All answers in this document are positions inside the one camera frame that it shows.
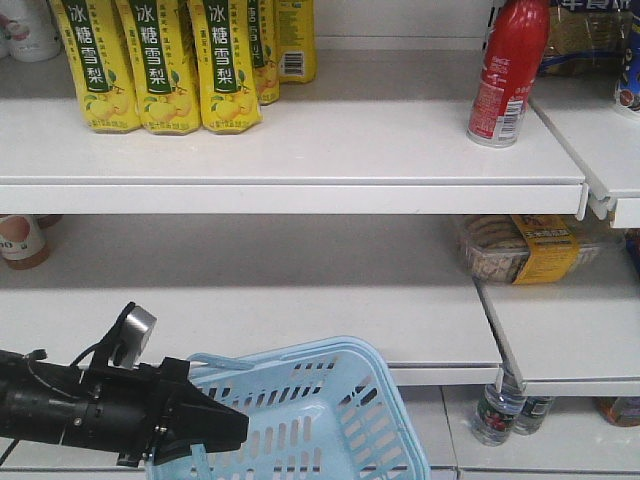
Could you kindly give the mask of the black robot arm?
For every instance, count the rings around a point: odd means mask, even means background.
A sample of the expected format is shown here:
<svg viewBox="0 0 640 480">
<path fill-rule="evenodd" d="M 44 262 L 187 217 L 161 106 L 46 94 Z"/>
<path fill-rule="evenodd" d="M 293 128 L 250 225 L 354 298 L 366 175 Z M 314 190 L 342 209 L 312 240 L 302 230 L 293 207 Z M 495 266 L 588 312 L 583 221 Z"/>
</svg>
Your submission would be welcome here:
<svg viewBox="0 0 640 480">
<path fill-rule="evenodd" d="M 36 350 L 1 354 L 1 434 L 14 440 L 111 452 L 117 465 L 160 465 L 235 451 L 247 440 L 249 418 L 199 390 L 185 360 L 132 369 L 48 363 Z"/>
</svg>

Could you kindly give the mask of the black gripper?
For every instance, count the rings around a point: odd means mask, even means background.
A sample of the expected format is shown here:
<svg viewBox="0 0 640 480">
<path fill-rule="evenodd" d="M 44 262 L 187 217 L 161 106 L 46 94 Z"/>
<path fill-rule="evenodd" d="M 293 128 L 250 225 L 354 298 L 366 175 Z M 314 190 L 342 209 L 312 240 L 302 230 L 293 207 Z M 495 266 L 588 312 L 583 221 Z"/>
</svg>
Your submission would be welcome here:
<svg viewBox="0 0 640 480">
<path fill-rule="evenodd" d="M 191 454 L 238 450 L 247 440 L 249 417 L 213 401 L 189 379 L 190 364 L 167 357 L 134 370 L 87 371 L 88 398 L 74 417 L 74 445 L 114 452 L 120 466 L 143 460 L 156 465 Z"/>
</svg>

